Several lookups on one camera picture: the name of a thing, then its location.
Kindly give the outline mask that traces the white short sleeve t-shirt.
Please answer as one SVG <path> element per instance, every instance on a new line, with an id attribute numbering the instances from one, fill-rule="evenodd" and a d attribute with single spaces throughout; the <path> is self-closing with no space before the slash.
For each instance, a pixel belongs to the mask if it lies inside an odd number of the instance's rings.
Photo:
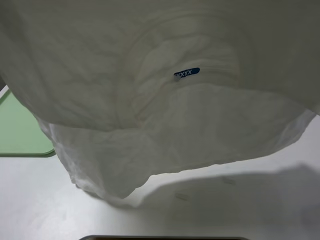
<path id="1" fill-rule="evenodd" d="M 320 113 L 320 3 L 3 0 L 0 75 L 71 182 L 120 205 L 153 175 L 299 140 Z"/>

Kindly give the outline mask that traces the green plastic tray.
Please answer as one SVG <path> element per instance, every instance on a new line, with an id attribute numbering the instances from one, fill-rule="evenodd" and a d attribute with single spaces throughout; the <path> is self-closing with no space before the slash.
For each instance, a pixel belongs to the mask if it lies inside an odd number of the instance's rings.
<path id="1" fill-rule="evenodd" d="M 37 120 L 5 86 L 0 91 L 0 156 L 45 158 L 54 154 Z"/>

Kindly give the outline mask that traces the clear tape piece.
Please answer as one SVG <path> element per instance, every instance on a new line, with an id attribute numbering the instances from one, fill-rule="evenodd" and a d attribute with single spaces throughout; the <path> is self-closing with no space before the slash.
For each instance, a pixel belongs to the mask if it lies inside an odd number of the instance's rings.
<path id="1" fill-rule="evenodd" d="M 182 201 L 188 201 L 190 199 L 190 197 L 187 194 L 180 193 L 180 192 L 176 192 L 175 197 Z"/>
<path id="2" fill-rule="evenodd" d="M 228 177 L 222 177 L 221 178 L 222 182 L 225 183 L 225 184 L 228 184 L 228 185 L 236 185 L 236 181 L 231 179 L 231 178 L 228 178 Z"/>

